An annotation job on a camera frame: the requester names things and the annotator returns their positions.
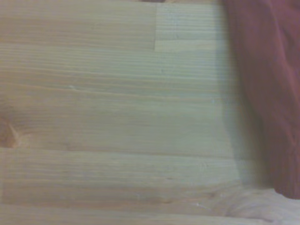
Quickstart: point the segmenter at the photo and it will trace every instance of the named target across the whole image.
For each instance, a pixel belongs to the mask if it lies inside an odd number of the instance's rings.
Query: wooden surface
[[[298,225],[216,0],[0,0],[0,224]]]

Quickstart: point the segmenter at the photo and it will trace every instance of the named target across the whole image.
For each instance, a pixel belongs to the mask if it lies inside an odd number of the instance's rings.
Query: fabric fold
[[[263,122],[274,189],[300,199],[300,2],[222,3],[243,89]]]

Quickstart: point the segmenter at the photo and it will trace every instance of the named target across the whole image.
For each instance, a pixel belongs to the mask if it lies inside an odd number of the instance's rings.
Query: red cloth
[[[300,0],[223,0],[276,192],[300,199]]]

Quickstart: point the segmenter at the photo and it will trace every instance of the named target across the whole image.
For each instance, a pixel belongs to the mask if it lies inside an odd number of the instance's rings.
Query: wooden plank
[[[213,52],[0,51],[0,112],[20,147],[237,158],[260,149],[237,76]]]
[[[228,51],[225,16],[219,4],[159,4],[155,50]]]
[[[205,217],[99,210],[66,210],[0,205],[5,225],[271,225],[259,219]]]
[[[156,6],[120,1],[2,0],[2,44],[152,50]]]
[[[165,203],[182,188],[241,182],[241,177],[256,183],[263,171],[255,161],[236,164],[217,157],[43,149],[10,150],[5,164],[4,203],[98,208]]]

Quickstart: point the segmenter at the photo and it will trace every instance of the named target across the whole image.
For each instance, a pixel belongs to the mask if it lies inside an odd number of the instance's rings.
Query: wood knot
[[[12,124],[4,118],[0,118],[0,147],[17,147],[17,132]]]

